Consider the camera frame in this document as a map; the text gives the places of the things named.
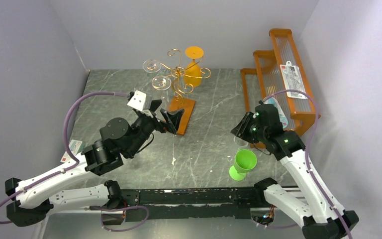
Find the clear wine glass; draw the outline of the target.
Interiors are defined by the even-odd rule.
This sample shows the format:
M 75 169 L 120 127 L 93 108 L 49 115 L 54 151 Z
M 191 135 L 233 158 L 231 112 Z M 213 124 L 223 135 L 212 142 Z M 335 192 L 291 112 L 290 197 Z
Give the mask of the clear wine glass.
M 152 98 L 154 100 L 161 100 L 161 108 L 168 109 L 168 104 L 170 100 L 170 90 L 171 90 L 172 81 L 169 77 L 166 76 L 156 76 L 152 79 Z
M 143 70 L 147 73 L 157 73 L 162 67 L 164 67 L 164 64 L 156 59 L 148 59 L 143 63 Z

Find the orange plastic goblet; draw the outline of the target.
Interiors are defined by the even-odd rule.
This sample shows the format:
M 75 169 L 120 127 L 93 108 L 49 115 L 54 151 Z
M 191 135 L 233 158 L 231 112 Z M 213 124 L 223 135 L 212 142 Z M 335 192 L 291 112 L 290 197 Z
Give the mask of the orange plastic goblet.
M 192 61 L 185 68 L 183 82 L 198 87 L 202 81 L 202 72 L 198 63 L 203 59 L 204 51 L 198 46 L 190 46 L 185 50 L 185 55 Z

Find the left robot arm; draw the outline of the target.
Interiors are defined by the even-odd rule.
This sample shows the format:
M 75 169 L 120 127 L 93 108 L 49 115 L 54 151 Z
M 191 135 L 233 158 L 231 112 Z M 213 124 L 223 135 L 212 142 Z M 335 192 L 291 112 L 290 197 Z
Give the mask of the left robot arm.
M 131 159 L 144 149 L 155 131 L 176 134 L 185 112 L 184 109 L 160 109 L 161 100 L 146 103 L 130 100 L 128 105 L 137 115 L 133 123 L 113 118 L 100 129 L 100 139 L 78 154 L 70 153 L 70 159 L 64 164 L 28 180 L 6 180 L 5 192 L 10 199 L 5 207 L 8 220 L 26 227 L 75 206 L 105 210 L 125 207 L 127 203 L 120 185 L 114 180 L 82 189 L 70 190 L 69 186 L 121 167 L 124 159 Z M 157 118 L 157 109 L 162 119 Z

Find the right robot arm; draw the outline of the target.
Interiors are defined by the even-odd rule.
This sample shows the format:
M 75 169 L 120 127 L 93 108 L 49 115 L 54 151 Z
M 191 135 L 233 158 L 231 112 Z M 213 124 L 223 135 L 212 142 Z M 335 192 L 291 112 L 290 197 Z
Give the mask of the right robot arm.
M 255 184 L 254 202 L 261 207 L 275 206 L 298 225 L 306 239 L 351 238 L 351 230 L 359 222 L 355 211 L 346 210 L 325 186 L 314 168 L 299 135 L 284 130 L 278 109 L 271 104 L 256 106 L 247 112 L 231 133 L 266 150 L 290 173 L 306 203 L 288 193 L 272 178 Z

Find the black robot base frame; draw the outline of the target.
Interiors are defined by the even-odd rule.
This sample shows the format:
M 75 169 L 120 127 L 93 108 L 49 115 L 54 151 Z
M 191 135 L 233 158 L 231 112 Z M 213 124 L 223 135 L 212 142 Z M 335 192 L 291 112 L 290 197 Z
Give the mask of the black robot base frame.
M 269 208 L 258 184 L 252 187 L 188 189 L 121 189 L 107 181 L 105 210 L 126 209 L 127 222 L 143 219 L 221 218 L 249 219 L 251 209 Z

